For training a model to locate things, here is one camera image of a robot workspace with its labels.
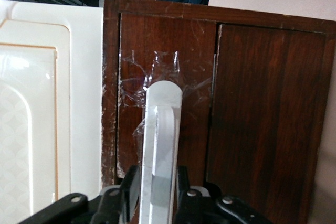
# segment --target white panel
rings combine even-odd
[[[69,42],[64,26],[0,27],[1,223],[70,193]]]
[[[101,189],[103,9],[17,2],[8,16],[70,31],[71,192],[93,199]]]
[[[55,200],[54,69],[54,49],[0,45],[1,223]]]

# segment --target screw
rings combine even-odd
[[[119,193],[119,190],[118,189],[115,189],[115,190],[113,190],[112,192],[110,192],[110,196],[116,196],[116,195],[118,195],[118,193]]]
[[[72,203],[77,203],[79,201],[80,201],[80,197],[78,197],[78,196],[71,199]]]
[[[190,196],[190,197],[195,197],[197,195],[196,191],[195,190],[189,190],[187,192],[187,195]]]
[[[231,199],[230,197],[228,197],[228,196],[224,196],[224,197],[222,198],[222,202],[223,202],[224,204],[232,204],[232,203],[233,203],[232,199]]]

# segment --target plastic wrap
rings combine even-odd
[[[183,91],[183,99],[191,94],[196,96],[193,98],[192,106],[197,106],[211,96],[212,76],[205,77],[202,80],[190,80],[186,78],[183,72],[183,66],[192,65],[192,60],[180,62],[179,53],[155,51],[153,54],[152,66],[146,71],[147,66],[140,64],[140,60],[136,58],[134,52],[129,57],[122,57],[123,66],[128,68],[128,78],[120,80],[120,99],[119,105],[145,107],[147,88],[161,80],[172,81],[177,84]],[[212,62],[204,62],[203,65],[196,65],[193,68],[195,72],[204,72],[208,68],[212,68]]]
[[[148,87],[161,80],[177,84],[183,91],[183,101],[187,106],[196,107],[204,102],[209,103],[213,62],[205,61],[201,65],[195,64],[192,59],[181,62],[177,51],[154,51],[151,66],[142,62],[143,59],[137,58],[134,51],[130,56],[123,55],[121,57],[122,70],[127,72],[127,79],[123,79],[123,74],[121,74],[119,106],[144,108]],[[193,74],[184,70],[187,68],[186,66],[188,69],[192,69]],[[191,76],[197,76],[198,79],[192,79]],[[138,147],[139,163],[142,161],[144,124],[145,121],[142,120],[133,132],[133,138]]]

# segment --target white plastic handle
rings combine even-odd
[[[172,82],[147,90],[139,224],[172,223],[181,106]]]

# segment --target cabinet top edge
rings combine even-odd
[[[311,31],[336,35],[336,21],[207,5],[153,0],[105,0],[104,20],[116,13],[200,19],[223,24]]]

